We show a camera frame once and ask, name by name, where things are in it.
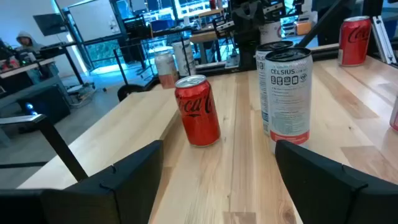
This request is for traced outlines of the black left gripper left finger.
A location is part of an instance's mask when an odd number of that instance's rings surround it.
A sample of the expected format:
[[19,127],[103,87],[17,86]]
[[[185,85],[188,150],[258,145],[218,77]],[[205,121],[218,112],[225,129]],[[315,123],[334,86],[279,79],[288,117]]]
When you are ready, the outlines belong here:
[[162,164],[155,140],[63,190],[0,190],[0,224],[148,224]]

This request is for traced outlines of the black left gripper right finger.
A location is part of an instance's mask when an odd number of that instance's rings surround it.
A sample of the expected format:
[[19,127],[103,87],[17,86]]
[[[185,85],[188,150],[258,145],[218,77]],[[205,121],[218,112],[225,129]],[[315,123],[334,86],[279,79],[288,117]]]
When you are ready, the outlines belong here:
[[286,140],[275,159],[303,224],[398,224],[398,185]]

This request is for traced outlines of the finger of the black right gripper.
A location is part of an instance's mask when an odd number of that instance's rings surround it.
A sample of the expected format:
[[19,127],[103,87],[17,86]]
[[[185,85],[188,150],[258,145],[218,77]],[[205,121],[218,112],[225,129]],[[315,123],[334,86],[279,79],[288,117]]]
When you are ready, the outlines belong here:
[[216,17],[213,19],[213,29],[218,39],[229,37],[234,31],[234,21]]
[[269,6],[263,9],[265,16],[284,16],[286,15],[284,1],[272,1]]

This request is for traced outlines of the Celsius Peach Vibe can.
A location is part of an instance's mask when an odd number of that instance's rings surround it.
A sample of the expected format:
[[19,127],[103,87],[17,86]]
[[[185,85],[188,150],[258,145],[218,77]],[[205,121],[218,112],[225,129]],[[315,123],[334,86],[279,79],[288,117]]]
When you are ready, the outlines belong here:
[[261,44],[282,40],[280,20],[266,22],[264,25],[259,26],[259,32]]
[[269,149],[278,140],[306,146],[310,137],[313,59],[310,49],[291,47],[266,55]]

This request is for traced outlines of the Celsius Arctic Vibe can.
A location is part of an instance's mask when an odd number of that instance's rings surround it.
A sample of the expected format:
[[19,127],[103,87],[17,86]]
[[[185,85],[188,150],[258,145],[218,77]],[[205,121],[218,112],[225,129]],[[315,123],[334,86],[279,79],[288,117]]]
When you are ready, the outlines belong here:
[[189,38],[175,40],[172,42],[178,72],[181,77],[195,75],[195,61],[193,58],[192,46]]
[[269,135],[269,102],[268,102],[268,90],[266,87],[266,55],[274,50],[286,49],[292,47],[294,43],[290,40],[281,40],[276,42],[269,42],[261,44],[256,48],[256,66],[259,75],[259,96],[261,102],[261,116],[264,133]]

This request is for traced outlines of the red Coca-Cola can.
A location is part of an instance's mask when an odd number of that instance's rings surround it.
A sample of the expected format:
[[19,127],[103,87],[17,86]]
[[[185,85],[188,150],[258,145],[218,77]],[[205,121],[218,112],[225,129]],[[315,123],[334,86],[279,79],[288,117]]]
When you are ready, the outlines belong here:
[[338,62],[341,66],[357,66],[364,63],[370,33],[369,16],[349,17],[343,20],[338,51]]
[[187,139],[194,146],[209,146],[221,135],[212,87],[204,75],[175,83],[175,99]]

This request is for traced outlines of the black monitor on arm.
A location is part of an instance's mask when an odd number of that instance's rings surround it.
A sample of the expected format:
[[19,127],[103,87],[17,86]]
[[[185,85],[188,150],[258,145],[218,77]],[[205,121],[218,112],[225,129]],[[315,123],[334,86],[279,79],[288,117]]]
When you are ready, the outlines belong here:
[[33,16],[44,36],[67,32],[67,26],[60,14],[42,14]]

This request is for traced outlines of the black computer tower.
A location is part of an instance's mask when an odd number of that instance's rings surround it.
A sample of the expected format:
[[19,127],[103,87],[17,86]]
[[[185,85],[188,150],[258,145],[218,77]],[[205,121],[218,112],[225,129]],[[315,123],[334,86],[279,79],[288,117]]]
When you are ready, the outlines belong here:
[[70,108],[56,86],[33,92],[17,102],[26,115],[44,114],[53,124],[70,115]]

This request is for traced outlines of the white board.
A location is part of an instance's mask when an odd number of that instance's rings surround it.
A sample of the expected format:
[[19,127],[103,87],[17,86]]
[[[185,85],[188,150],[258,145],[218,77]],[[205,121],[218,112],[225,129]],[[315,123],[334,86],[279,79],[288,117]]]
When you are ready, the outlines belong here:
[[68,9],[84,42],[121,33],[109,0],[90,0]]

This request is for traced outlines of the office desk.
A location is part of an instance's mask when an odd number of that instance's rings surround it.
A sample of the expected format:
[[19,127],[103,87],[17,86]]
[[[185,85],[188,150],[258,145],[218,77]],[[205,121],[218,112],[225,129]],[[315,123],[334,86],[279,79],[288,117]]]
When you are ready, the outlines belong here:
[[43,59],[43,60],[38,60],[36,62],[23,65],[19,68],[13,68],[10,70],[6,70],[5,72],[0,71],[0,78],[4,79],[7,77],[11,77],[14,75],[18,75],[19,73],[22,72],[28,72],[29,70],[39,70],[40,75],[44,76],[47,74],[49,77],[54,77],[58,76],[58,73],[55,72],[55,70],[49,69],[48,72],[46,73],[46,70],[43,70],[44,67],[46,67],[48,64],[55,64],[55,58],[48,58],[48,59]]

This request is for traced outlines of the person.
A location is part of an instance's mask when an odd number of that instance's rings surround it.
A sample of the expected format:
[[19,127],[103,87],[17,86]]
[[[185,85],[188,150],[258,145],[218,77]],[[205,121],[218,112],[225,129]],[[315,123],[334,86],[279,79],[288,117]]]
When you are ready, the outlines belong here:
[[44,45],[37,43],[29,33],[24,31],[19,32],[16,40],[21,45],[20,47],[16,48],[16,51],[26,51],[33,52],[34,54],[39,54],[41,48],[44,47]]

